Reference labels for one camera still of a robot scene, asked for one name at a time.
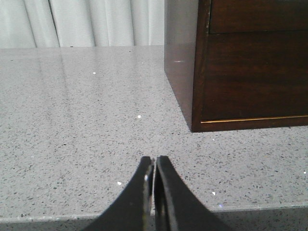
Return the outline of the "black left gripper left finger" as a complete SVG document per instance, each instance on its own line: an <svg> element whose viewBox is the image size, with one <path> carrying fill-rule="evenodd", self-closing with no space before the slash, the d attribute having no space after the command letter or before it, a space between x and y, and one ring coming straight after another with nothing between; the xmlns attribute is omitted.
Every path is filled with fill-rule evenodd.
<svg viewBox="0 0 308 231"><path fill-rule="evenodd" d="M145 231L150 219L154 164L144 156L117 199L85 231Z"/></svg>

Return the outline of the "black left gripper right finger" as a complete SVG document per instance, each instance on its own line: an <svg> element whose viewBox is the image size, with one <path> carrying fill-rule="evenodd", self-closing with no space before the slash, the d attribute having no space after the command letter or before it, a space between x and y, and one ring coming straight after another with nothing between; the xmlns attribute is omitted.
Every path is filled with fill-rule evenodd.
<svg viewBox="0 0 308 231"><path fill-rule="evenodd" d="M182 181L170 159L156 160L155 225L158 231L231 231Z"/></svg>

